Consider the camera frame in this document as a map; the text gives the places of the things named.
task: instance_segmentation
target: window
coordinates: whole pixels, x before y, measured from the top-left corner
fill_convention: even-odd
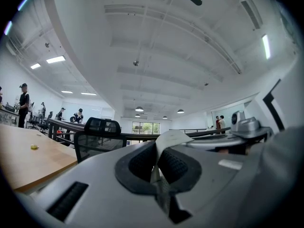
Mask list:
[[[160,134],[159,123],[133,122],[132,133],[134,134]]]

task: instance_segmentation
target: white shirt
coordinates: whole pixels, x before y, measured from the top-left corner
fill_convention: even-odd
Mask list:
[[[218,123],[220,124],[220,127],[221,127],[221,128],[225,128],[226,122],[225,122],[224,119],[220,119]]]

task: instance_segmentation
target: office chair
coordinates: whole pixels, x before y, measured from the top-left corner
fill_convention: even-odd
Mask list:
[[[38,124],[38,127],[40,127],[42,129],[42,131],[40,131],[40,132],[43,133],[44,135],[46,134],[46,130],[48,129],[48,122],[52,118],[52,116],[53,116],[53,114],[49,114],[47,120],[41,121],[41,123]]]
[[[29,121],[29,123],[32,124],[32,126],[28,128],[39,130],[39,128],[35,127],[35,125],[38,124],[39,122],[40,122],[40,117],[34,116],[33,120]]]
[[[84,131],[74,135],[78,163],[91,156],[125,147],[127,139],[120,133],[118,122],[90,117]]]

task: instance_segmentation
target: pendant light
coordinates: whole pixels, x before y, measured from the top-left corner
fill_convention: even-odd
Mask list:
[[[143,112],[143,108],[142,108],[141,106],[138,106],[138,107],[135,109],[135,111],[137,111],[137,112]]]

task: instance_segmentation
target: person in white shirt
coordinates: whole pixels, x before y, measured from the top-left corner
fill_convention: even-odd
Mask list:
[[[220,120],[219,120],[218,123],[220,124],[220,128],[221,128],[221,129],[222,129],[222,128],[225,128],[226,122],[225,122],[225,120],[224,120],[224,116],[223,116],[223,115],[220,116]]]

